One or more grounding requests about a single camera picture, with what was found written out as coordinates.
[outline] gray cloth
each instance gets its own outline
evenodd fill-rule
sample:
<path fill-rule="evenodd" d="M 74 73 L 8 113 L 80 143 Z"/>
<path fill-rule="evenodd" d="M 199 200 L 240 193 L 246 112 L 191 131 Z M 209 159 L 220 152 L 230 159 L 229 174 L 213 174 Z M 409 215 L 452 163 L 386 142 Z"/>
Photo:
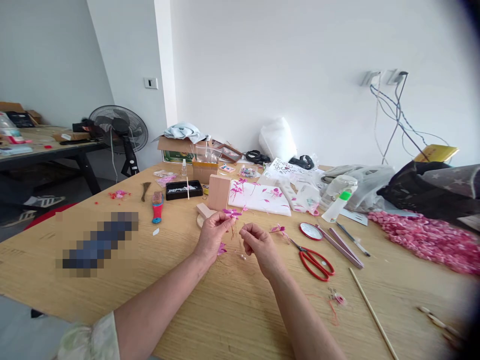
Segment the gray cloth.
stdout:
<path fill-rule="evenodd" d="M 194 144 L 206 138 L 206 135 L 200 132 L 195 125 L 189 122 L 179 122 L 178 124 L 170 126 L 163 132 L 163 134 L 169 139 L 189 138 Z"/>

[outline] hand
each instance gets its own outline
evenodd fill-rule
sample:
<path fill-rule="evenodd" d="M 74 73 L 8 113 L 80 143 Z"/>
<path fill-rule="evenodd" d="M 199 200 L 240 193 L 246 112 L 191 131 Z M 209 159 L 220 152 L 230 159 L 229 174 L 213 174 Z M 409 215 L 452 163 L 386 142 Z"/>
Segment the hand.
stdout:
<path fill-rule="evenodd" d="M 235 220 L 222 211 L 206 219 L 201 227 L 200 237 L 193 254 L 206 260 L 211 266 L 217 259 L 222 236 L 235 224 Z"/>
<path fill-rule="evenodd" d="M 248 223 L 241 228 L 240 236 L 243 239 L 246 254 L 248 256 L 255 254 L 261 273 L 268 280 L 287 271 L 272 237 L 260 226 L 252 222 Z"/>

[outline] red scissors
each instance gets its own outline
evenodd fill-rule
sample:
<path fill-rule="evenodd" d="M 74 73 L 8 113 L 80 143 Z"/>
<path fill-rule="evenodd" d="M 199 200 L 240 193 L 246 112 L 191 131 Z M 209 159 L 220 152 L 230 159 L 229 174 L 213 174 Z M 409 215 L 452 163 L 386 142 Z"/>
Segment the red scissors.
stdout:
<path fill-rule="evenodd" d="M 303 266 L 305 266 L 305 269 L 308 270 L 310 274 L 312 274 L 314 277 L 316 277 L 320 281 L 327 282 L 330 279 L 330 276 L 333 276 L 335 274 L 334 267 L 332 264 L 324 258 L 322 255 L 320 255 L 318 252 L 307 249 L 306 247 L 299 246 L 295 241 L 290 239 L 290 241 L 300 250 L 298 253 L 300 255 L 300 260 L 303 263 Z M 322 259 L 322 263 L 326 263 L 328 267 L 330 268 L 331 272 L 328 271 L 326 268 L 322 266 L 320 262 L 317 261 L 317 259 L 314 258 L 314 255 L 318 256 L 320 259 Z M 308 265 L 307 265 L 307 260 L 313 264 L 314 267 L 316 267 L 320 272 L 325 275 L 325 277 L 320 277 L 318 276 Z"/>

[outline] spray bottle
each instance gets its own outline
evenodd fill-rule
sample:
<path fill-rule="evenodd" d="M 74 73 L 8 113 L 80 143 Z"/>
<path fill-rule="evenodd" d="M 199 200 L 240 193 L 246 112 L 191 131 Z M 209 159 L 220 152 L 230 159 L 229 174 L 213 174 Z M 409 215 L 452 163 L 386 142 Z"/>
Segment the spray bottle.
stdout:
<path fill-rule="evenodd" d="M 327 223 L 335 223 L 340 211 L 347 205 L 350 197 L 352 196 L 351 192 L 344 191 L 341 195 L 330 205 L 330 207 L 323 213 L 321 216 L 323 220 Z"/>

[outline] desk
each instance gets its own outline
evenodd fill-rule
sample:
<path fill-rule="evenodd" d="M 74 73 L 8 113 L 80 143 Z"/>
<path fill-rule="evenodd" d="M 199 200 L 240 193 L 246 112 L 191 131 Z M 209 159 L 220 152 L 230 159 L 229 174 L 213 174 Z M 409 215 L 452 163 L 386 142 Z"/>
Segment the desk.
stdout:
<path fill-rule="evenodd" d="M 56 220 L 51 218 L 0 244 L 0 293 L 69 322 L 93 324 L 180 263 L 194 249 L 200 234 L 195 206 L 206 201 L 202 197 L 166 201 L 162 222 L 152 224 L 150 201 L 140 201 L 141 183 L 152 182 L 146 196 L 150 199 L 154 191 L 161 189 L 153 175 L 160 169 L 180 173 L 181 165 L 152 166 L 63 213 L 63 219 L 76 217 L 78 224 L 85 224 L 79 230 L 88 230 L 87 220 L 103 220 L 105 213 L 138 212 L 135 269 L 110 277 L 101 274 L 96 278 L 56 277 Z M 192 173 L 192 167 L 188 166 L 189 179 L 193 179 Z M 120 189 L 131 195 L 123 201 L 110 199 L 108 192 Z M 348 271 L 352 264 L 326 240 L 314 242 L 298 230 L 299 223 L 314 221 L 304 213 L 293 212 L 287 217 L 247 211 L 236 226 L 239 230 L 244 223 L 255 222 L 268 230 L 280 223 L 299 245 L 329 259 L 335 275 L 330 282 L 320 282 L 307 273 L 297 248 L 287 245 L 278 233 L 272 234 L 289 271 L 306 294 L 313 294 L 308 295 L 309 300 L 347 357 L 390 359 L 389 350 Z M 439 352 L 449 351 L 438 328 L 415 307 L 427 306 L 440 319 L 458 327 L 460 318 L 468 313 L 469 302 L 463 294 L 472 290 L 475 278 L 413 256 L 388 241 L 373 222 L 366 227 L 342 218 L 341 223 L 352 235 L 360 237 L 372 254 L 367 258 L 356 246 L 351 247 L 365 264 L 364 269 L 354 271 L 398 357 L 433 359 L 439 358 Z M 160 233 L 152 236 L 157 227 Z M 76 232 L 72 230 L 69 238 L 74 235 Z M 231 233 L 227 233 L 223 241 L 228 252 L 221 255 L 180 308 L 153 354 L 166 360 L 293 359 L 273 291 L 257 260 L 254 256 L 247 260 L 240 258 L 238 236 L 232 239 Z M 331 323 L 333 313 L 325 300 L 330 294 L 329 287 L 347 301 L 346 306 L 335 307 L 339 326 Z"/>
<path fill-rule="evenodd" d="M 78 164 L 78 168 L 85 178 L 91 193 L 93 195 L 99 193 L 100 186 L 86 153 L 104 149 L 105 147 L 101 143 L 92 142 L 76 145 L 60 145 L 60 143 L 52 137 L 52 134 L 64 129 L 64 127 L 41 125 L 39 127 L 20 129 L 25 140 L 32 140 L 32 143 L 27 145 L 33 149 L 33 152 L 12 156 L 0 155 L 0 171 L 24 168 L 33 164 L 58 159 L 72 159 Z"/>

